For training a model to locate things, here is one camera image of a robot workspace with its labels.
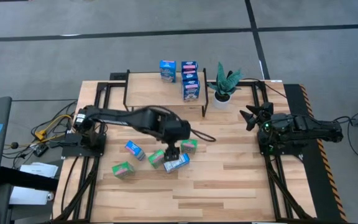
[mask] white paper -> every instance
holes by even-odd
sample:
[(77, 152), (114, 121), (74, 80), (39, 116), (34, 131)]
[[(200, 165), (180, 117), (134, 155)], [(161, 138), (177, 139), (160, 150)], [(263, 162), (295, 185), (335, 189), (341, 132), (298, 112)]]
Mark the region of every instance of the white paper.
[[(22, 165), (20, 171), (53, 178), (58, 167), (50, 164), (34, 162), (31, 165)], [(9, 204), (11, 205), (46, 205), (48, 191), (34, 190), (24, 187), (14, 187)]]

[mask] wooden table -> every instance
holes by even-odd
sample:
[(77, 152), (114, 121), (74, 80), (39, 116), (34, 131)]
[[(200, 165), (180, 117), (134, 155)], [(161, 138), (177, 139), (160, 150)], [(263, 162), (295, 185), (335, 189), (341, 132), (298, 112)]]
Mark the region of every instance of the wooden table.
[[(285, 94), (282, 83), (266, 82)], [(83, 82), (77, 111), (94, 103), (96, 85), (96, 81)], [(208, 91), (212, 102), (213, 91)], [(286, 98), (269, 88), (267, 93), (276, 113), (289, 113)], [(124, 88), (113, 88), (109, 108), (124, 110), (123, 96)], [(199, 140), (197, 153), (190, 155), (190, 164), (171, 174), (167, 174), (163, 167), (155, 170), (147, 160), (137, 161), (124, 149), (125, 143), (132, 140), (149, 156), (166, 146), (132, 128), (109, 125), (91, 222), (274, 221), (266, 168), (256, 139), (257, 128), (246, 131), (246, 123), (239, 113), (253, 103), (251, 89), (244, 86), (235, 92), (228, 109), (217, 110), (211, 105), (205, 118), (198, 107), (170, 108), (182, 119), (187, 119), (193, 129), (217, 139), (216, 142)], [(77, 191), (82, 160), (78, 159), (68, 183), (65, 207)], [(303, 164), (293, 156), (282, 156), (282, 160), (289, 191), (305, 211), (315, 217)], [(55, 217), (60, 214), (62, 192), (73, 161), (74, 158), (69, 158), (63, 163), (53, 206)], [(123, 161), (129, 161), (136, 169), (136, 174), (126, 180), (115, 178), (111, 170), (112, 166)], [(281, 215), (285, 217), (279, 191), (278, 197)], [(80, 218), (85, 215), (86, 199), (87, 193), (82, 200)]]

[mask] black floor stripe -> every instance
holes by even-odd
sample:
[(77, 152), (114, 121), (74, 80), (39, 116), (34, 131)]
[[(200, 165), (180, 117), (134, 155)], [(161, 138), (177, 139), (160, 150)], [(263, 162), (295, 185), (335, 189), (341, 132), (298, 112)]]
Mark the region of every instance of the black floor stripe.
[(258, 32), (306, 31), (306, 30), (338, 30), (338, 29), (358, 29), (358, 24), (354, 24), (354, 25), (328, 25), (328, 26), (298, 26), (298, 27), (260, 27), (260, 28), (258, 28)]
[(12, 102), (44, 102), (44, 101), (75, 101), (78, 99), (54, 99), (54, 100), (44, 100), (44, 99), (38, 99), (38, 100), (12, 100)]
[(262, 48), (262, 44), (260, 43), (260, 38), (259, 38), (257, 26), (256, 26), (254, 11), (252, 10), (252, 6), (251, 6), (251, 1), (245, 0), (245, 2), (246, 2), (246, 6), (247, 6), (249, 22), (251, 23), (252, 35), (254, 36), (256, 51), (258, 53), (258, 58), (259, 58), (260, 66), (262, 69), (263, 77), (264, 77), (264, 79), (269, 80), (270, 75), (269, 75), (269, 71), (267, 70), (267, 64), (266, 64), (264, 50)]
[(69, 34), (69, 35), (45, 35), (28, 37), (0, 37), (0, 42), (29, 41), (29, 40), (73, 40), (73, 39), (93, 39), (93, 38), (112, 38), (112, 37), (147, 37), (159, 35), (186, 35), (186, 34), (229, 34), (251, 32), (250, 28), (222, 28), (222, 29), (195, 29), (195, 30), (163, 30), (145, 32), (118, 32), (103, 34)]

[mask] potted plant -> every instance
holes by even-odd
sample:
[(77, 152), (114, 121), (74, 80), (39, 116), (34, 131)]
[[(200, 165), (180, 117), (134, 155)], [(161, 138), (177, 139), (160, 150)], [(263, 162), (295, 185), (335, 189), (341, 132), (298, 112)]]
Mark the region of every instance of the potted plant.
[(223, 71), (223, 66), (218, 63), (218, 74), (216, 75), (216, 85), (208, 83), (208, 86), (215, 90), (213, 105), (217, 109), (224, 109), (228, 106), (231, 95), (238, 90), (236, 88), (237, 83), (243, 78), (241, 70), (238, 69), (236, 72), (230, 71), (226, 76)]

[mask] yellow and black hazard tape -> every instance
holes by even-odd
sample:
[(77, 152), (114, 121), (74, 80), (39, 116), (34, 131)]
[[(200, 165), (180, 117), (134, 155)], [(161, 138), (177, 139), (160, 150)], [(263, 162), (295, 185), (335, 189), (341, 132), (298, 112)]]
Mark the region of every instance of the yellow and black hazard tape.
[[(305, 98), (306, 107), (308, 109), (308, 114), (309, 114), (309, 116), (314, 118), (313, 110), (311, 109), (311, 105), (310, 105), (310, 101), (309, 101), (309, 98), (308, 98), (308, 94), (306, 93), (306, 89), (305, 89), (305, 87), (303, 85), (300, 85), (300, 86), (301, 86), (301, 90), (303, 92), (303, 97)], [(320, 149), (321, 157), (323, 158), (325, 169), (327, 171), (329, 183), (331, 184), (331, 187), (333, 189), (333, 193), (334, 193), (335, 201), (336, 201), (337, 206), (338, 206), (339, 214), (341, 215), (341, 218), (345, 222), (347, 222), (347, 218), (346, 218), (346, 215), (345, 215), (345, 210), (343, 209), (342, 201), (341, 201), (341, 198), (339, 197), (339, 194), (338, 194), (338, 191), (337, 191), (337, 187), (336, 187), (336, 184), (335, 184), (335, 181), (334, 181), (333, 173), (332, 173), (331, 168), (330, 168), (329, 163), (328, 163), (327, 154), (326, 154), (326, 151), (324, 150), (323, 142), (322, 142), (322, 140), (318, 139), (317, 143), (318, 143), (318, 148)]]

